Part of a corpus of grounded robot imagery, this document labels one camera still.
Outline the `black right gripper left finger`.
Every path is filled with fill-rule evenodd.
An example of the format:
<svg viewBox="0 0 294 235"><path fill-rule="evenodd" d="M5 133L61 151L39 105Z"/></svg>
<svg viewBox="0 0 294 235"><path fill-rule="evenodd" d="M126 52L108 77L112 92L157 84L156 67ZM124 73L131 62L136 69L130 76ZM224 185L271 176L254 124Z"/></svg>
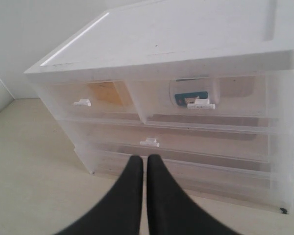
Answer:
<svg viewBox="0 0 294 235"><path fill-rule="evenodd" d="M131 156L111 189L59 235L138 235L143 199L143 160Z"/></svg>

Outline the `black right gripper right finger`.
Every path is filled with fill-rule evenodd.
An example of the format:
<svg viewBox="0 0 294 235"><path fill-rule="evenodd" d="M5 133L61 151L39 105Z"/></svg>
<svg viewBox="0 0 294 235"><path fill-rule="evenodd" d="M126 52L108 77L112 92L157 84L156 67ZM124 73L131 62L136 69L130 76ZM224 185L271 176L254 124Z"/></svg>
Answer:
<svg viewBox="0 0 294 235"><path fill-rule="evenodd" d="M147 217L151 235L236 235L198 206L159 155L147 159Z"/></svg>

